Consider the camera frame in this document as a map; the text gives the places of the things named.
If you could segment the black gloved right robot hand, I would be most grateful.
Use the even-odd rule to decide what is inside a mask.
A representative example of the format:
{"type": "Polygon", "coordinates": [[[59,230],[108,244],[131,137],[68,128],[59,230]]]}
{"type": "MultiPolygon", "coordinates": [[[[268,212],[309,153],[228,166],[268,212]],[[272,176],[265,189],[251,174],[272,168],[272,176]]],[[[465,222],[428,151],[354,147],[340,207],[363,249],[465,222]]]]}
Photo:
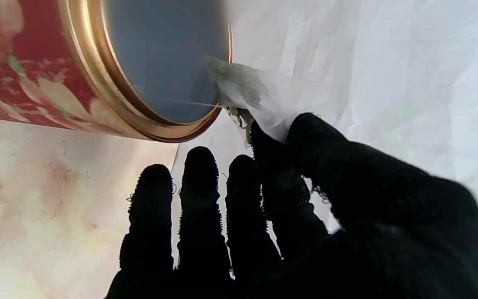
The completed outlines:
{"type": "Polygon", "coordinates": [[[179,264],[173,183],[146,167],[108,299],[478,299],[478,205],[463,185],[299,115],[286,144],[252,125],[229,166],[227,237],[209,148],[185,160],[179,264]]]}

